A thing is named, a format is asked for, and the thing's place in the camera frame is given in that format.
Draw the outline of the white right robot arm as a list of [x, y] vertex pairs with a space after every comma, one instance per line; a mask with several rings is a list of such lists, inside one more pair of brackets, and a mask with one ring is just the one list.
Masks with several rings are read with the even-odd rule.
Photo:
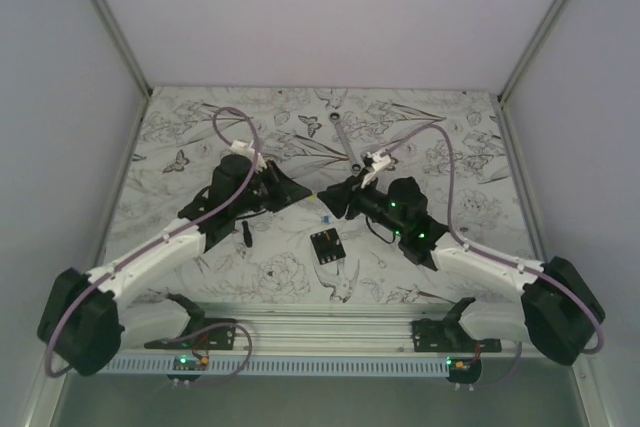
[[452, 350], [466, 351], [486, 338], [508, 340], [530, 343], [570, 366], [579, 355], [603, 348], [604, 309], [569, 260], [519, 259], [463, 239], [428, 214], [428, 200], [412, 177], [393, 181], [387, 192], [351, 177], [318, 197], [337, 218], [363, 215], [390, 230], [411, 263], [467, 277], [506, 298], [496, 305], [459, 301], [454, 320], [443, 327]]

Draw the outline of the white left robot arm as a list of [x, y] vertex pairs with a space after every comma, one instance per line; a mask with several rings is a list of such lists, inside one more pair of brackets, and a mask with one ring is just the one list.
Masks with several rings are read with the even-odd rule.
[[225, 156], [210, 185], [155, 237], [107, 265], [87, 272], [68, 268], [56, 277], [37, 328], [46, 346], [47, 376], [65, 373], [54, 370], [55, 356], [67, 370], [90, 376], [131, 345], [170, 339], [184, 349], [197, 346], [205, 326], [183, 302], [171, 298], [145, 313], [133, 308], [135, 299], [167, 272], [219, 244], [240, 217], [279, 212], [310, 194], [272, 161], [256, 167], [242, 155]]

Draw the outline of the black fuse box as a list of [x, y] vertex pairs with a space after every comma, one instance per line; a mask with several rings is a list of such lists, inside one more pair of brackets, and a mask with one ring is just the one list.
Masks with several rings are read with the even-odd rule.
[[[329, 232], [331, 240], [327, 241], [325, 232]], [[346, 257], [340, 236], [335, 228], [330, 228], [310, 235], [311, 245], [320, 265], [337, 262]]]

